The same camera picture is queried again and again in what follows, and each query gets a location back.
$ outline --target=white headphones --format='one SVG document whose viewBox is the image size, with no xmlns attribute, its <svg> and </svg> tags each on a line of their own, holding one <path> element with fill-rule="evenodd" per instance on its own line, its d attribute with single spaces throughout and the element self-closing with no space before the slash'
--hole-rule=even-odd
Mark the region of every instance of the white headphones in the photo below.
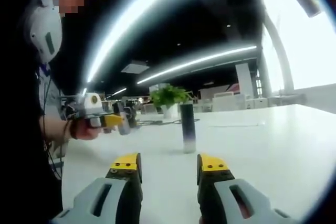
<svg viewBox="0 0 336 224">
<path fill-rule="evenodd" d="M 62 24 L 53 0 L 33 0 L 24 21 L 24 38 L 33 45 L 40 63 L 50 62 L 62 42 Z"/>
</svg>

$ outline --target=black ceiling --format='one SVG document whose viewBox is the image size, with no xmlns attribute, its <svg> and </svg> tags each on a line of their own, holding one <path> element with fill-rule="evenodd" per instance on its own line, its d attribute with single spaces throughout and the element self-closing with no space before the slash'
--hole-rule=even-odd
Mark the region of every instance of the black ceiling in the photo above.
<svg viewBox="0 0 336 224">
<path fill-rule="evenodd" d="M 94 50 L 126 2 L 90 0 L 78 14 L 62 19 L 62 48 L 50 65 L 56 84 L 65 94 L 80 92 L 85 85 Z M 147 86 L 136 85 L 139 75 L 121 73 L 132 60 L 147 62 L 149 69 L 155 71 L 165 62 L 174 64 L 185 56 L 218 46 L 259 46 L 263 11 L 261 0 L 160 0 L 122 37 L 89 90 L 113 93 L 127 87 L 127 95 L 148 93 Z M 258 52 L 246 58 L 257 58 Z M 169 82 L 194 90 L 209 81 L 232 84 L 237 82 L 234 65 L 172 76 Z"/>
</svg>

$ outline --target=table surface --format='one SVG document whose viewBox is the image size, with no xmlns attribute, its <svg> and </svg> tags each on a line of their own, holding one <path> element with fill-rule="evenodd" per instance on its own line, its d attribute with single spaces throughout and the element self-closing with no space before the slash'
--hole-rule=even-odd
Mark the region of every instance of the table surface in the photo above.
<svg viewBox="0 0 336 224">
<path fill-rule="evenodd" d="M 162 120 L 162 115 L 141 115 Z M 224 159 L 236 178 L 267 195 L 298 220 L 323 195 L 336 166 L 336 115 L 290 105 L 266 109 L 196 113 L 197 152 L 183 154 L 179 124 L 142 126 L 129 135 L 100 134 L 71 140 L 62 179 L 64 207 L 77 193 L 105 177 L 114 159 L 140 152 L 143 202 L 140 223 L 198 223 L 196 156 Z"/>
</svg>

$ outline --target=potted plant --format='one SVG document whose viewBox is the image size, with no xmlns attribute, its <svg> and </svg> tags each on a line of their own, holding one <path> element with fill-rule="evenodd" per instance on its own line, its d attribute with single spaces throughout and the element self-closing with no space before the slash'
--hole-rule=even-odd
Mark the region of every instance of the potted plant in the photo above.
<svg viewBox="0 0 336 224">
<path fill-rule="evenodd" d="M 165 119 L 178 117 L 178 104 L 191 99 L 190 92 L 170 84 L 151 92 L 150 97 L 156 107 L 162 108 Z"/>
</svg>

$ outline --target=white pot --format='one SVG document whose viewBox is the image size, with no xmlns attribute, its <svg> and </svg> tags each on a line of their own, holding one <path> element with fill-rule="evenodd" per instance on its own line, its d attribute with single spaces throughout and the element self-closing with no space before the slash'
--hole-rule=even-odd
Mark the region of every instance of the white pot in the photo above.
<svg viewBox="0 0 336 224">
<path fill-rule="evenodd" d="M 169 109 L 167 109 L 166 105 L 161 106 L 163 112 L 163 118 L 165 119 L 172 119 L 178 118 L 178 104 L 174 104 Z"/>
</svg>

